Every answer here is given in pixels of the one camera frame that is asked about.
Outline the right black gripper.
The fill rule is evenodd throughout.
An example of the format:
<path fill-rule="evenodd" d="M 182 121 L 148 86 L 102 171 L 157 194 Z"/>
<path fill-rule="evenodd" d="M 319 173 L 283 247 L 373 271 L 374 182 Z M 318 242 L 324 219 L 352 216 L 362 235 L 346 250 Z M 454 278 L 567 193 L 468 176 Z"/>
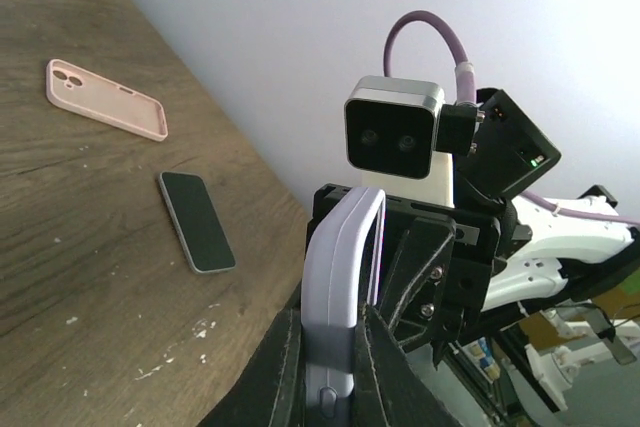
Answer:
<path fill-rule="evenodd" d="M 403 351 L 441 351 L 478 321 L 499 239 L 492 216 L 387 198 L 378 312 Z"/>

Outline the lavender phone case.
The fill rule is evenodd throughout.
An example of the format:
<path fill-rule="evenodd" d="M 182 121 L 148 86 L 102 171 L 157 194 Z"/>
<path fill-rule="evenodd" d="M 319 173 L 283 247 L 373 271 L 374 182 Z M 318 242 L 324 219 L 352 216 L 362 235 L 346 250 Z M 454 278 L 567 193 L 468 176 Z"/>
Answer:
<path fill-rule="evenodd" d="M 362 259 L 367 237 L 373 232 L 366 302 L 374 306 L 385 212 L 383 190 L 354 187 L 311 236 L 301 282 L 308 426 L 350 424 Z"/>

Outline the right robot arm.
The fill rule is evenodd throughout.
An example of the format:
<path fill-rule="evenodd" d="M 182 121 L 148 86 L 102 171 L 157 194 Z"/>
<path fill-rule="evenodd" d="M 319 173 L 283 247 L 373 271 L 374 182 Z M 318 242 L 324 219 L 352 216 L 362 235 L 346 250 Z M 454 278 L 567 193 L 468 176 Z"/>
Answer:
<path fill-rule="evenodd" d="M 310 371 L 352 372 L 364 303 L 405 349 L 557 309 L 625 355 L 588 298 L 638 258 L 639 225 L 599 188 L 569 201 L 529 193 L 560 154 L 506 92 L 449 104 L 434 83 L 370 77 L 344 120 L 364 180 L 314 199 L 302 281 Z"/>

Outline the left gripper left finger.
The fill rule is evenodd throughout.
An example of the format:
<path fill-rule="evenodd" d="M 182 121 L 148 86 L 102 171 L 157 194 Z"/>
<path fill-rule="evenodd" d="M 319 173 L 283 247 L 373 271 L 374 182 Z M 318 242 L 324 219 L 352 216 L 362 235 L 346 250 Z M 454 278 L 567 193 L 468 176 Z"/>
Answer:
<path fill-rule="evenodd" d="M 284 309 L 273 319 L 236 383 L 199 424 L 302 426 L 304 417 L 300 313 Z"/>

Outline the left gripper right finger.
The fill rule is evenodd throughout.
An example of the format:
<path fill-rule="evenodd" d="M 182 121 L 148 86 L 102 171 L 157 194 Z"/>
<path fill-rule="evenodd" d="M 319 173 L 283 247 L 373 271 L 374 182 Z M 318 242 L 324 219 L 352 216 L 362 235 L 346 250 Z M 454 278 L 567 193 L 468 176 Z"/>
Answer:
<path fill-rule="evenodd" d="M 359 306 L 355 329 L 354 426 L 458 426 L 424 385 L 379 312 Z"/>

